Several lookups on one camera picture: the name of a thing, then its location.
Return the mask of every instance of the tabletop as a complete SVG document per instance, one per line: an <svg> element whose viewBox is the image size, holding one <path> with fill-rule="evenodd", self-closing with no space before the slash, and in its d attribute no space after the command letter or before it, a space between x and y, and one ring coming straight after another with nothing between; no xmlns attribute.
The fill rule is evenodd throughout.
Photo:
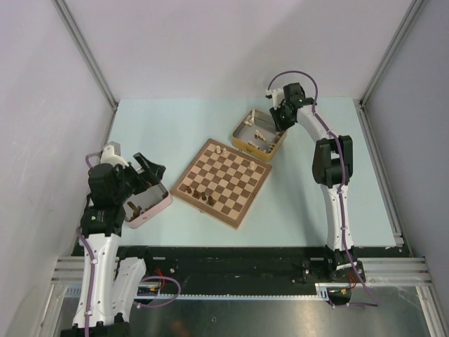
<svg viewBox="0 0 449 337"><path fill-rule="evenodd" d="M389 218L351 98L319 98L321 116L354 142L349 183L349 224L356 246L394 246ZM232 147L231 134L252 109L268 113L266 98L121 100L109 140L134 165L141 152L166 166L171 189L207 139ZM315 144L295 125L270 161L272 172L238 230L173 198L173 203L138 229L124 225L122 245L154 246L323 246L326 208L311 164Z"/></svg>

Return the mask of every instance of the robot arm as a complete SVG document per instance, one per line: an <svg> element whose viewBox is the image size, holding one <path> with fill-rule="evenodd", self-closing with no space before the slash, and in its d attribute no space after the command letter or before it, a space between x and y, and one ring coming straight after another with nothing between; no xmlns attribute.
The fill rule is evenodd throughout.
<svg viewBox="0 0 449 337"><path fill-rule="evenodd" d="M347 247L350 249L354 242L349 229L347 214L347 190L349 178L352 176L352 139L340 136L329 128L318 112L312 109L313 99L306 98L304 89L299 83L288 84L283 88L267 91L267 97L273 100L270 113L278 131L284 131L296 122L302 125L315 142L315 154L312 164L314 180L321 185L328 219L327 247L332 252L344 252L342 233L344 232ZM338 153L336 140L338 137L343 153ZM342 167L339 158L333 158L333 153L343 156L346 169L346 183L342 182ZM346 261L335 259L335 270L349 267Z"/></svg>
<svg viewBox="0 0 449 337"><path fill-rule="evenodd" d="M119 145L109 143L102 151L100 164L91 168L91 193L77 232L84 245L84 274L81 296L73 328L62 337L127 336L129 314L140 280L152 266L148 249L132 251L119 262L114 282L116 253L121 226L125 220L123 204L132 194L159 184L164 166L151 163L140 153L138 173L120 157Z"/></svg>

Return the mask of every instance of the cable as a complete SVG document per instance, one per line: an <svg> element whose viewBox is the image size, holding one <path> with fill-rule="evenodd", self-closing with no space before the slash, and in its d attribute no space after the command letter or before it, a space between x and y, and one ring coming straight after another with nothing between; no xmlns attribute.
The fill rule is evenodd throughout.
<svg viewBox="0 0 449 337"><path fill-rule="evenodd" d="M84 248L87 250L89 254L89 258L91 260L91 277L89 279L89 287L87 290L87 299L86 299L86 312L91 311L91 301L92 301L92 291L93 291L93 280L95 279L95 264L92 263L94 258L93 251L86 238L81 233L81 227L76 229L76 235L81 240L84 245ZM84 337L89 337L89 315L87 313L84 314Z"/></svg>
<svg viewBox="0 0 449 337"><path fill-rule="evenodd" d="M151 279L165 279L167 281L173 282L177 286L177 293L171 299L169 299L166 302L161 303L161 304L148 305L148 304L142 304L142 303L134 302L134 304L136 304L138 308L140 308L140 307L144 307L144 308L160 308L160 307L163 307L165 305L168 305L168 304L172 303L181 294L181 284L178 281L176 281L175 279L173 279L172 277L167 277L167 276L148 276L148 277L144 277L141 280L141 282L149 281Z"/></svg>
<svg viewBox="0 0 449 337"><path fill-rule="evenodd" d="M316 81L314 80L314 78L312 76L310 76L309 74L305 73L305 72L300 72L298 70L288 70L286 72L282 72L280 74L277 74L270 82L268 85L268 90L271 88L273 82L275 79L277 79L278 77L284 75L284 74L301 74L304 75L306 77L308 77L312 83L314 84L315 87L315 99L314 102L311 106L311 110L314 113L314 116L316 117L316 119L318 119L318 121L320 122L320 124L324 127L324 129L326 130L326 132L332 136L332 138L335 139L335 143L337 144L337 151L340 154L340 166L342 167L342 182L340 183L340 185L337 188L337 193L339 196L339 203L340 203L340 211L341 211L341 216L342 216L342 241L343 241L343 246L344 246L344 251L346 252L346 255L348 256L349 262L351 264L351 267L353 269L353 271L355 272L355 274L357 275L358 280L360 281L362 287L365 289L365 291L368 293L368 295L371 297L371 299L375 302L375 304L373 303L348 303L348 305L345 306L350 306L350 305L367 305L367 306L372 306L372 307L378 307L380 305L378 299L375 297L375 295L371 292L371 290L366 286L364 280L362 279L362 277L360 276L360 274L357 271L356 265L354 264L354 259L352 258L351 253L349 252L347 243L346 243L346 219L344 216L344 204L343 204L343 194L342 194L342 188L344 185L346 185L347 183L347 179L346 179L346 169L344 168L344 159L343 159L343 152L342 152L342 147L340 145L340 142L338 140L338 137L329 129L329 127L326 125L325 121L316 113L316 101L318 100L318 85L316 84ZM332 303L332 301L329 299L329 303L334 307L335 305Z"/></svg>
<svg viewBox="0 0 449 337"><path fill-rule="evenodd" d="M101 155L101 152L94 152L94 153L90 153L90 154L86 155L86 164L90 169L93 166L92 166L91 162L89 161L89 159L92 157L99 157L100 155Z"/></svg>

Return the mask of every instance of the chessboard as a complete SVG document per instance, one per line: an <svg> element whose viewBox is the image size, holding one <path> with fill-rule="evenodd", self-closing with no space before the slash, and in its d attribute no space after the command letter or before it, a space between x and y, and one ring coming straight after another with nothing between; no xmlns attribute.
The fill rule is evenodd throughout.
<svg viewBox="0 0 449 337"><path fill-rule="evenodd" d="M237 229L271 169L271 165L259 159L209 139L170 192Z"/></svg>

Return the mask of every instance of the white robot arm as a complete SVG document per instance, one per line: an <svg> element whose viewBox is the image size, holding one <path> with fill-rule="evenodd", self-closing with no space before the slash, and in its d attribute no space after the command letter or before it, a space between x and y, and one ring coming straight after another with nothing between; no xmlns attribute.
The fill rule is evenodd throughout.
<svg viewBox="0 0 449 337"><path fill-rule="evenodd" d="M316 109L312 109L313 100L306 98L299 83L288 84L283 88L267 90L266 96L273 100L270 112L278 131L284 131L295 124L302 125L316 143L312 171L315 181L320 184L326 203L328 220L327 247L333 252L344 252L344 240L348 249L354 246L348 221L347 191L349 178L352 175L352 140L349 136L341 136L329 128ZM342 154L338 153L336 138L340 142ZM331 152L344 156L346 165L346 184L342 184L340 160L332 158ZM335 261L335 270L350 267L344 259Z"/></svg>

